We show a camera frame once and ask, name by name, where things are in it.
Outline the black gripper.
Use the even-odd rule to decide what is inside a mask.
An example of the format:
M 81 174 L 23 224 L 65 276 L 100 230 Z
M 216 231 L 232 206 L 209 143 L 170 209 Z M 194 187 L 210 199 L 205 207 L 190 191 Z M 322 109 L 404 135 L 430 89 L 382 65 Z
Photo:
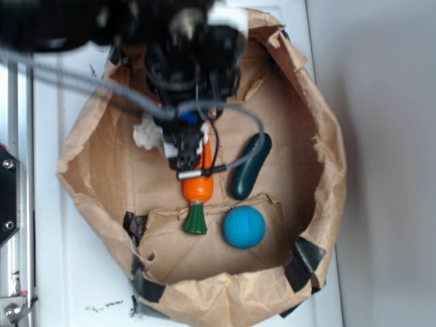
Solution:
M 223 104 L 239 88 L 247 12 L 231 6 L 149 6 L 144 35 L 147 83 L 172 112 L 170 118 L 153 118 L 162 127 L 164 155 L 171 169 L 193 170 L 204 137 L 203 102 Z

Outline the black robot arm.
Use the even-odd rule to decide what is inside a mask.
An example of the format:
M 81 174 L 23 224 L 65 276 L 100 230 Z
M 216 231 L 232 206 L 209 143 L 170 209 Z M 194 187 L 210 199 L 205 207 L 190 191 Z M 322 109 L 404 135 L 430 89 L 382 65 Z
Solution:
M 236 94 L 248 41 L 246 11 L 222 1 L 2 1 L 1 45 L 22 52 L 61 52 L 88 42 L 114 48 L 124 62 L 144 46 L 146 83 L 169 118 L 155 115 L 170 167 L 202 166 L 206 102 Z

